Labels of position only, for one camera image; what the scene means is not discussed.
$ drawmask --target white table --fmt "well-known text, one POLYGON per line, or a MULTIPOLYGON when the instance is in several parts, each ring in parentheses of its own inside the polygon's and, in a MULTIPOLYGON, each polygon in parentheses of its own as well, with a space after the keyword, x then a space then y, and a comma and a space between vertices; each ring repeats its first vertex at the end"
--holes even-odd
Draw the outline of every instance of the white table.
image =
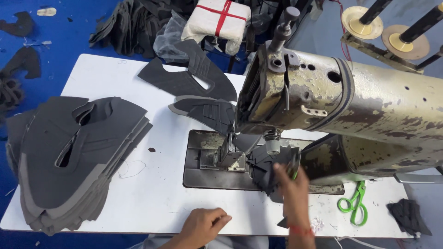
MULTIPOLYGON (((209 130, 205 125, 171 112, 167 105, 174 96, 137 77, 146 62, 82 54, 63 89, 62 96, 95 100, 119 96, 146 110, 154 127, 127 158, 109 186, 109 194, 100 217, 83 222, 79 232, 99 233, 178 233, 194 208, 223 208, 233 219, 220 234, 287 235, 288 230, 276 224, 282 219, 282 204, 271 202, 264 192, 185 188, 182 184, 188 132, 209 130)), ((164 66, 168 71, 181 67, 164 66)), ((228 74, 237 93, 245 76, 228 74)), ((291 130, 283 137, 316 140, 325 133, 291 130)), ((350 223, 350 213, 337 208, 341 197, 351 198, 355 183, 345 184, 345 195, 309 196, 310 218, 321 219, 325 226, 317 236, 409 237, 389 214, 386 204, 407 198, 403 185, 393 178, 367 182, 363 203, 369 218, 363 227, 350 223)), ((30 230, 19 202, 19 186, 0 223, 4 230, 30 230)))

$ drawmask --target plastic bag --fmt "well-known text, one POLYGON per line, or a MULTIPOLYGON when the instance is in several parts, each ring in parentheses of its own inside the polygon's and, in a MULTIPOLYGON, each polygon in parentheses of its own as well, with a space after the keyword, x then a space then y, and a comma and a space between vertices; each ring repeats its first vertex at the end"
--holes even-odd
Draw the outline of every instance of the plastic bag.
POLYGON ((152 46, 158 57, 163 58, 166 62, 185 63, 189 61, 189 57, 174 46, 182 41, 181 36, 185 25, 186 20, 172 10, 172 17, 157 33, 152 46))

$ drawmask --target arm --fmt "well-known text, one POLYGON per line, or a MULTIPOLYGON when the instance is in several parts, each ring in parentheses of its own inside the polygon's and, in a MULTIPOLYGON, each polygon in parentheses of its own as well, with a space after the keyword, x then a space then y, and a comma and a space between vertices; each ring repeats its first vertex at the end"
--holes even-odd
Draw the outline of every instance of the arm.
POLYGON ((274 171, 284 199, 283 213, 288 218, 288 225, 292 226, 289 230, 289 249, 315 249, 315 237, 309 233, 309 179, 303 167, 299 167, 294 181, 289 179, 285 165, 274 164, 274 171))
POLYGON ((194 209, 182 231, 159 249, 198 249, 215 239, 231 219, 221 208, 194 209))

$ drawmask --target hand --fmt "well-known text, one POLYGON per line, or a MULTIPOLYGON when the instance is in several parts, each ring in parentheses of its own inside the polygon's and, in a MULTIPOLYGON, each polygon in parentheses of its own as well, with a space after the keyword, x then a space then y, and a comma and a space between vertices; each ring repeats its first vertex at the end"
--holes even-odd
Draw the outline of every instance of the hand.
POLYGON ((174 239, 180 241, 180 248, 200 248, 214 240, 231 219, 221 208, 194 209, 174 239))
POLYGON ((274 171, 279 181, 279 191, 283 195, 283 213, 288 218, 288 223, 302 229, 310 229, 308 214, 309 179, 299 167, 295 180, 289 179, 287 165, 275 163, 274 171))

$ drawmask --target red tape cross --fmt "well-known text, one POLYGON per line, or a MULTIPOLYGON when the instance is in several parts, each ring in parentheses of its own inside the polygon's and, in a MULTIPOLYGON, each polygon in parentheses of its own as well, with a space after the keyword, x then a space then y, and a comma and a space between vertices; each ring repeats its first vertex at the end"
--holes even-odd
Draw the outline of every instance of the red tape cross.
POLYGON ((202 6, 202 5, 197 5, 196 6, 196 7, 200 7, 200 8, 203 8, 205 10, 208 10, 210 12, 220 14, 220 19, 218 19, 217 28, 215 29, 215 36, 217 36, 217 37, 220 35, 220 30, 222 29, 222 26, 223 26, 223 23, 225 22, 226 16, 242 19, 242 20, 244 20, 246 22, 246 18, 245 17, 236 16, 236 15, 228 13, 229 8, 231 7, 231 3, 232 3, 231 1, 226 0, 225 6, 223 7, 223 11, 219 11, 219 10, 216 10, 216 9, 211 9, 211 8, 208 8, 208 7, 202 6))

